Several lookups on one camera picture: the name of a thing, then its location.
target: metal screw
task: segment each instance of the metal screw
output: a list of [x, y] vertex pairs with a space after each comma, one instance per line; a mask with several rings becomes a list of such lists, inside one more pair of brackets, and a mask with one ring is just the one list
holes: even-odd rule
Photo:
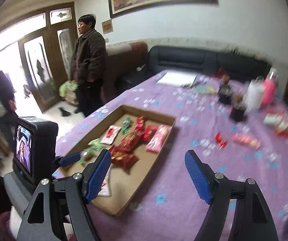
[[217, 179], [222, 179], [222, 178], [224, 178], [223, 174], [222, 174], [222, 173], [219, 173], [219, 172], [215, 173], [215, 177], [216, 177]]
[[41, 183], [42, 183], [42, 185], [47, 185], [49, 183], [48, 178], [42, 179]]
[[76, 173], [73, 175], [73, 179], [80, 179], [82, 177], [81, 173]]
[[248, 179], [248, 183], [249, 183], [250, 185], [254, 185], [254, 184], [255, 184], [255, 180], [254, 180], [253, 178], [249, 178], [249, 179]]

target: pink bottle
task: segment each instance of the pink bottle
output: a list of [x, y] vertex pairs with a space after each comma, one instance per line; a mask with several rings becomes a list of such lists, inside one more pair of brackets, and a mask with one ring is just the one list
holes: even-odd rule
[[277, 80], [278, 75], [275, 68], [271, 68], [269, 74], [267, 75], [265, 81], [263, 82], [263, 85], [265, 87], [264, 95], [262, 104], [263, 105], [270, 105], [272, 103], [272, 100], [274, 99], [276, 87], [277, 87]]

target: table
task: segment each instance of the table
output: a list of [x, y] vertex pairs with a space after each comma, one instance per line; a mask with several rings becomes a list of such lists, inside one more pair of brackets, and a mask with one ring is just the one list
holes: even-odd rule
[[[124, 92], [76, 125], [57, 141], [56, 155], [65, 155], [96, 124], [121, 104], [147, 108], [175, 116], [170, 136], [157, 164], [133, 198], [129, 208], [116, 218], [89, 205], [89, 211], [103, 241], [106, 240], [193, 240], [206, 215], [208, 205], [199, 199], [184, 165], [184, 154], [193, 149], [202, 162], [214, 172], [231, 180], [254, 178], [271, 210], [279, 239], [288, 219], [288, 139], [279, 138], [273, 129], [263, 125], [266, 110], [249, 111], [246, 123], [231, 121], [229, 106], [217, 102], [217, 96], [196, 95], [191, 89], [158, 85], [165, 74], [159, 73], [142, 84]], [[218, 88], [219, 79], [197, 76]], [[245, 86], [231, 81], [234, 91]], [[283, 103], [268, 109], [288, 110]], [[228, 145], [219, 150], [214, 136], [221, 132]], [[232, 142], [235, 133], [243, 133], [262, 141], [254, 151]], [[231, 200], [222, 240], [227, 240], [233, 221], [235, 200]]]

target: black sofa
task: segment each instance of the black sofa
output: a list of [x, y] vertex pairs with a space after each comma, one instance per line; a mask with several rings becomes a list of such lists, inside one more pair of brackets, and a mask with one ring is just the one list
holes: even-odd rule
[[224, 69], [231, 79], [242, 83], [266, 77], [271, 66], [254, 58], [198, 48], [154, 46], [148, 53], [147, 66], [141, 71], [133, 70], [118, 79], [119, 94], [142, 83], [163, 70], [186, 70], [215, 76]]

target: floor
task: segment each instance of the floor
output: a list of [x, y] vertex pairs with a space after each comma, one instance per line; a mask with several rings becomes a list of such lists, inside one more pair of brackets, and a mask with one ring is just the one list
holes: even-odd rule
[[[67, 132], [69, 132], [76, 124], [82, 122], [84, 119], [84, 115], [80, 112], [75, 114], [74, 111], [76, 107], [69, 105], [65, 101], [60, 101], [49, 110], [44, 113], [41, 113], [34, 97], [30, 97], [28, 99], [22, 100], [22, 97], [16, 97], [17, 111], [18, 116], [35, 116], [48, 121], [53, 121], [58, 124], [58, 136], [57, 139], [64, 136]], [[65, 110], [71, 113], [68, 117], [62, 117], [61, 112], [59, 111], [59, 107], [65, 108]], [[13, 171], [12, 169], [12, 159], [13, 153], [8, 157], [5, 157], [2, 160], [3, 167], [0, 171], [0, 175], [4, 176], [5, 174]]]

